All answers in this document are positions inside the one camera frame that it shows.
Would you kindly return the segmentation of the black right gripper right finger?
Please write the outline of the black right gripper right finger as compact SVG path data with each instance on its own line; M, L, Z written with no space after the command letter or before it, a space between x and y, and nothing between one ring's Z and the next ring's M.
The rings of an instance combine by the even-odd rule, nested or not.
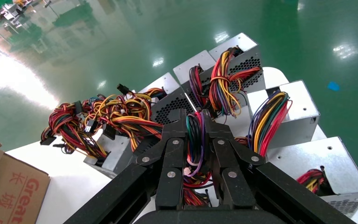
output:
M235 141L230 127L203 110L208 164L220 205L208 224L350 224L352 220L278 167Z

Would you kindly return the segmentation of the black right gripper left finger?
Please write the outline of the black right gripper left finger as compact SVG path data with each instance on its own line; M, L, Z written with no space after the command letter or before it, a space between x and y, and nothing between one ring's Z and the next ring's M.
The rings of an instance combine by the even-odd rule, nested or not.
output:
M159 210L181 209L186 110L161 140L97 192L67 224L155 224Z

